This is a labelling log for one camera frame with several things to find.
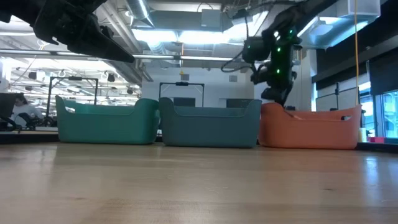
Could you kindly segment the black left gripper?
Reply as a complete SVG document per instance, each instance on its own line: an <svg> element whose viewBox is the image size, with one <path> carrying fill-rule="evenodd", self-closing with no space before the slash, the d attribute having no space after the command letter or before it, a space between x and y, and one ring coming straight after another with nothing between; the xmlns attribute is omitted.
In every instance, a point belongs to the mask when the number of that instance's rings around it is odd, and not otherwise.
<svg viewBox="0 0 398 224"><path fill-rule="evenodd" d="M94 11L106 0L44 0L33 24L35 35L70 51L107 60L134 62L135 58L113 40L114 32L99 26Z"/></svg>

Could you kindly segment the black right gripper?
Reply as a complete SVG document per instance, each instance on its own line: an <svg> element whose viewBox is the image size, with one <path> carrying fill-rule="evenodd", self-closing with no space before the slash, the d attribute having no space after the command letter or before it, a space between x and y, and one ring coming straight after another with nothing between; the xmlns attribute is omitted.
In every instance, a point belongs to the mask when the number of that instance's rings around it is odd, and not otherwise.
<svg viewBox="0 0 398 224"><path fill-rule="evenodd" d="M251 81L257 85L266 83L261 93L264 100L275 100L285 105L297 73L292 70L293 51L300 47L301 39L295 29L264 30L260 37L248 37L244 41L243 60L250 64Z"/></svg>

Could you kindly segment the orange plastic bin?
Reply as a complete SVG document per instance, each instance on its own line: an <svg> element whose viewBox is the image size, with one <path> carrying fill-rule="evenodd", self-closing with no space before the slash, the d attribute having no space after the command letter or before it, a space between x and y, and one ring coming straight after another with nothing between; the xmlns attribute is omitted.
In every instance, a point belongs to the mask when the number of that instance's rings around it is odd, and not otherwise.
<svg viewBox="0 0 398 224"><path fill-rule="evenodd" d="M352 150L357 146L361 105L336 111L288 111L277 103L261 106L259 144L293 149Z"/></svg>

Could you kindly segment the black tripod stand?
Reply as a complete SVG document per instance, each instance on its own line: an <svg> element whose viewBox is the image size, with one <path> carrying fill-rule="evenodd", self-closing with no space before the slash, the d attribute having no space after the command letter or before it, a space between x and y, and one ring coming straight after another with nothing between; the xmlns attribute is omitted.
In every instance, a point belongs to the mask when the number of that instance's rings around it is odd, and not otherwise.
<svg viewBox="0 0 398 224"><path fill-rule="evenodd" d="M339 94L340 94L340 84L337 82L335 83L335 98L336 98L336 106L334 108L330 108L330 111L337 111L339 110Z"/></svg>

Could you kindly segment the teal plastic bin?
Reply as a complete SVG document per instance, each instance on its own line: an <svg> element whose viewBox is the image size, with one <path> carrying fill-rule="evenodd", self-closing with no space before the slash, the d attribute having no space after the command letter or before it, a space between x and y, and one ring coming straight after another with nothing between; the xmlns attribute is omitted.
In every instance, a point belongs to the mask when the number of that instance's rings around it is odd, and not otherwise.
<svg viewBox="0 0 398 224"><path fill-rule="evenodd" d="M141 98L134 106L81 104L56 96L62 142L152 144L160 123L159 102Z"/></svg>

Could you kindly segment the blue-grey plastic bin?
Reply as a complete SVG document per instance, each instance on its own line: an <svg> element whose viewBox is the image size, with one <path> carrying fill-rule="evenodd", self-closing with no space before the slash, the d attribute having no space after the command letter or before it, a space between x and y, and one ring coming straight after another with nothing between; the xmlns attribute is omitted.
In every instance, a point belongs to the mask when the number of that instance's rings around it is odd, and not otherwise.
<svg viewBox="0 0 398 224"><path fill-rule="evenodd" d="M252 148L257 144L261 100L245 108L175 106L159 99L162 140L167 146Z"/></svg>

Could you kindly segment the person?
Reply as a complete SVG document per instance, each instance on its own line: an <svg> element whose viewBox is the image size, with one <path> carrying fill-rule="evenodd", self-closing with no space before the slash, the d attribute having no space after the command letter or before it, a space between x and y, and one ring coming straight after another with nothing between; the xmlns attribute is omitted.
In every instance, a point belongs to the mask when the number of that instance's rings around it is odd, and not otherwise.
<svg viewBox="0 0 398 224"><path fill-rule="evenodd" d="M27 127L27 122L19 116L21 113L28 114L31 118L37 117L43 119L44 116L41 111L39 111L36 107L28 104L25 96L22 93L16 94L16 100L14 103L11 120L15 122L17 125L22 126L23 128Z"/></svg>

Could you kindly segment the grey ceiling box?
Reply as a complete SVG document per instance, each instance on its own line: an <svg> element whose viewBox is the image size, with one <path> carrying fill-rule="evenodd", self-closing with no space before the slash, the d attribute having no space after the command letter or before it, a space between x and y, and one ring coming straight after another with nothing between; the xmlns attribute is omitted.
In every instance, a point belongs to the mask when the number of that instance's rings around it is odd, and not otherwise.
<svg viewBox="0 0 398 224"><path fill-rule="evenodd" d="M205 28L219 28L221 25L221 11L218 9L201 10L201 26Z"/></svg>

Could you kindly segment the black computer monitor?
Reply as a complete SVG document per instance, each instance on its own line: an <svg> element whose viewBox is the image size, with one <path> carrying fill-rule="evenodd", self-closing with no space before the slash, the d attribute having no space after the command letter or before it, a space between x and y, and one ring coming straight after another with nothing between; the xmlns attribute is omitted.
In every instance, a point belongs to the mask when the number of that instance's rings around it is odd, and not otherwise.
<svg viewBox="0 0 398 224"><path fill-rule="evenodd" d="M17 93L0 93L0 119L11 125L16 125L11 119Z"/></svg>

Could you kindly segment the black metal table frame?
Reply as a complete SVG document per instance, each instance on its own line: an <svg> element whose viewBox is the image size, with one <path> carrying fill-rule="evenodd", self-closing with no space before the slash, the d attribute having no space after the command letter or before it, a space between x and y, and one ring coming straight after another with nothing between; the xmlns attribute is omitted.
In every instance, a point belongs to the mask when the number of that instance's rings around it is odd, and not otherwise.
<svg viewBox="0 0 398 224"><path fill-rule="evenodd" d="M0 144L30 144L43 142L59 142L55 132L44 133L40 131L7 132L0 131ZM381 152L398 155L398 144L382 144L374 142L360 142L356 151Z"/></svg>

